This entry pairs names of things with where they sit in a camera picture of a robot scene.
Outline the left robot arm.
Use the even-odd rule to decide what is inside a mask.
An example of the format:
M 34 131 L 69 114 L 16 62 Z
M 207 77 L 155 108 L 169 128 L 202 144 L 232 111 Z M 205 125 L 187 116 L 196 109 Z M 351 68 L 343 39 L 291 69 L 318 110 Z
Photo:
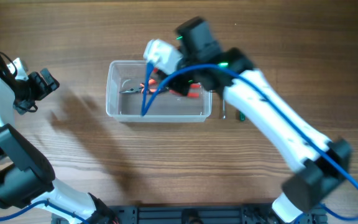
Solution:
M 46 68 L 29 73 L 20 59 L 0 52 L 0 208 L 19 209 L 0 222 L 39 208 L 68 223 L 119 223 L 100 199 L 58 180 L 48 159 L 14 127 L 15 112 L 35 113 L 36 101 L 59 86 Z

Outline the orange black needle-nose pliers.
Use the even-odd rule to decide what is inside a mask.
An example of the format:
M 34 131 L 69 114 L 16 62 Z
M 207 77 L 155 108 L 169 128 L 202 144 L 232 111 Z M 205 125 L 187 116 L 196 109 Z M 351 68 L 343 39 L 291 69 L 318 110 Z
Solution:
M 157 90 L 158 87 L 158 81 L 150 78 L 148 81 L 148 89 L 145 90 L 145 83 L 140 83 L 138 86 L 135 86 L 133 88 L 128 88 L 126 90 L 121 90 L 119 93 L 120 94 L 134 94 L 134 93 L 144 93 L 146 92 L 146 94 L 153 94 L 155 92 L 166 92 L 169 91 L 168 87 L 164 87 L 161 90 Z

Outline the silver L-shaped socket wrench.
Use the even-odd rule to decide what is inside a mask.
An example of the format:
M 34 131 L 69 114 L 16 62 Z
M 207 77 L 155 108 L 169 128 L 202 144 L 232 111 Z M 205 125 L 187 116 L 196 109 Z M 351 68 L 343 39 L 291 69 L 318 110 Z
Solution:
M 222 119 L 226 119 L 226 101 L 222 100 Z

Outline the green handled screwdriver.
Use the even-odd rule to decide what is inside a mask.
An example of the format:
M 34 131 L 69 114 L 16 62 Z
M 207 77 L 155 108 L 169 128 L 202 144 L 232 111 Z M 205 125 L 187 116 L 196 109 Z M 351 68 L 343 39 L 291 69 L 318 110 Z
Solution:
M 245 114 L 239 111 L 239 121 L 245 121 L 245 120 L 246 120 Z

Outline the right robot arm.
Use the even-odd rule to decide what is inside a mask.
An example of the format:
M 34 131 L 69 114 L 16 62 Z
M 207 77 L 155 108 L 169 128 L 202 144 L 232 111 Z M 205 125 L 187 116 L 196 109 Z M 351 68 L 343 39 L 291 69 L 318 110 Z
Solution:
M 278 149 L 293 175 L 273 201 L 273 220 L 298 221 L 351 179 L 352 149 L 347 141 L 332 141 L 311 127 L 241 50 L 221 47 L 206 20 L 194 17 L 176 32 L 178 47 L 154 40 L 144 58 L 164 74 L 162 85 L 181 95 L 187 95 L 193 83 L 215 91 Z

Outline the clear plastic container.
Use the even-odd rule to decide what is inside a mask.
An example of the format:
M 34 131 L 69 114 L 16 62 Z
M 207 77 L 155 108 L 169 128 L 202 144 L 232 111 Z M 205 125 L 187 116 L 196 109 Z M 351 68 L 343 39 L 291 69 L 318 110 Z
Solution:
M 120 94 L 145 81 L 146 62 L 115 60 L 109 66 L 106 113 L 120 123 L 199 123 L 211 114 L 213 95 L 203 87 L 198 98 L 161 93 L 145 116 L 141 115 L 141 93 Z

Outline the red handled snips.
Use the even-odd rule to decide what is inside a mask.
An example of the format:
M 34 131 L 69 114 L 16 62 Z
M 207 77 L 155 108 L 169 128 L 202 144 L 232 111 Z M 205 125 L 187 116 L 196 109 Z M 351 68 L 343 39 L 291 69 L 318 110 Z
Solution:
M 198 98 L 200 96 L 201 85 L 196 83 L 192 79 L 175 78 L 170 83 L 166 84 L 161 90 L 158 90 L 158 85 L 165 78 L 167 78 L 164 72 L 158 68 L 154 68 L 149 78 L 150 92 L 165 93 L 169 92 L 177 96 L 185 96 L 187 98 Z

